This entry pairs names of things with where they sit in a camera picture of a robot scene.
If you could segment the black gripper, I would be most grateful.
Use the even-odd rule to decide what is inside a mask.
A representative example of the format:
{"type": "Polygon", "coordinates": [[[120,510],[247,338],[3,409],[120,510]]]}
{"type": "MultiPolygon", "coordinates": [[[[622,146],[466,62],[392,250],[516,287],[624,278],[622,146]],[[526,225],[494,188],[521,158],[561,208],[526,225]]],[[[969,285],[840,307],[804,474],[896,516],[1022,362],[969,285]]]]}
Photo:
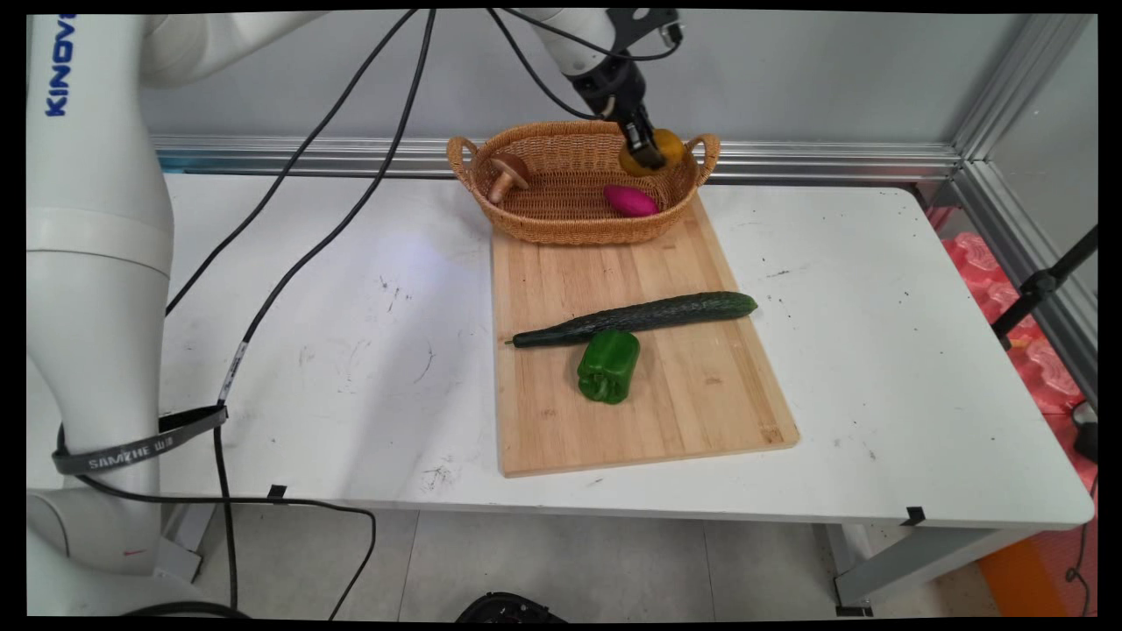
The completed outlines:
{"type": "Polygon", "coordinates": [[[657,171],[668,161],[657,147],[656,127],[645,107],[646,81],[636,60],[603,60],[597,67],[568,75],[594,118],[622,124],[622,167],[657,171]]]}

